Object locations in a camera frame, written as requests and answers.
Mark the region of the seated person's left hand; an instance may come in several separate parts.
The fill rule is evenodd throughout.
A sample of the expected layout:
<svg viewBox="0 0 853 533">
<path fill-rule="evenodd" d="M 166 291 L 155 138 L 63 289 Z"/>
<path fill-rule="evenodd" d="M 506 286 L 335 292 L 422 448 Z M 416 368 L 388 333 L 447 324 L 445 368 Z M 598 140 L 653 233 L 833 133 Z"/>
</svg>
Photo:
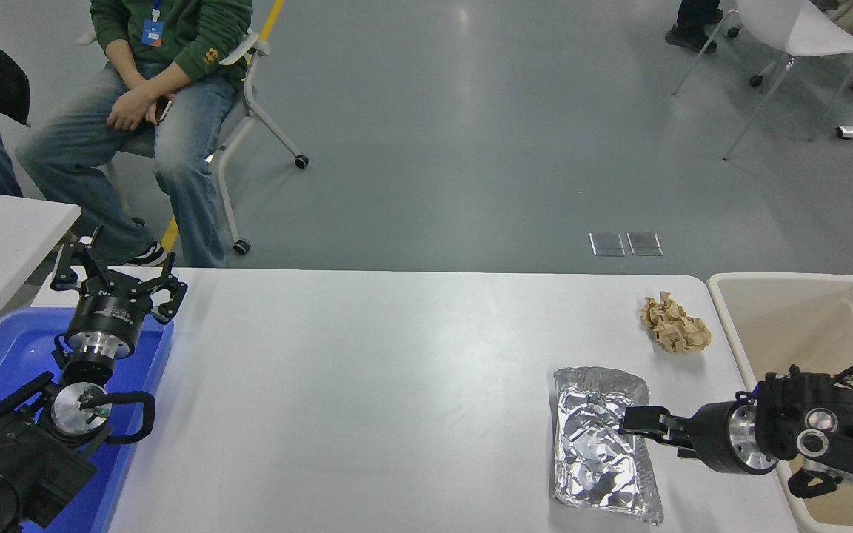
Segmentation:
<svg viewBox="0 0 853 533">
<path fill-rule="evenodd" d="M 112 105 L 106 124 L 118 131 L 136 130 L 143 121 L 157 125 L 156 106 L 158 100 L 159 95 L 156 95 L 148 84 L 134 87 L 121 95 Z"/>
</svg>

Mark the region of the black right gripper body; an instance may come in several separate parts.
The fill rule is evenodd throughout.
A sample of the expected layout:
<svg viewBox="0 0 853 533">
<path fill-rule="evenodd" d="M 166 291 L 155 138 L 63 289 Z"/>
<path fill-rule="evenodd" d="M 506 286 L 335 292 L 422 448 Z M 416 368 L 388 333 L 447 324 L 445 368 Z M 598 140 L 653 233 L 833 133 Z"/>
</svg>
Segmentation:
<svg viewBox="0 0 853 533">
<path fill-rule="evenodd" d="M 685 422 L 685 432 L 698 459 L 715 472 L 738 475 L 737 455 L 732 451 L 728 420 L 734 402 L 708 403 Z"/>
</svg>

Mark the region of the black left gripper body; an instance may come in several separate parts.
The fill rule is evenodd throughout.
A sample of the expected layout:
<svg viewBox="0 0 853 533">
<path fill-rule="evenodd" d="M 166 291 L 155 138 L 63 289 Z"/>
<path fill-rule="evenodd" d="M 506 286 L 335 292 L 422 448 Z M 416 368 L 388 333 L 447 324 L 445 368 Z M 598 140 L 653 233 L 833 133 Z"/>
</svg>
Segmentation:
<svg viewBox="0 0 853 533">
<path fill-rule="evenodd" d="M 95 345 L 106 350 L 133 350 L 146 314 L 146 295 L 85 292 L 68 326 L 67 346 L 73 350 Z"/>
</svg>

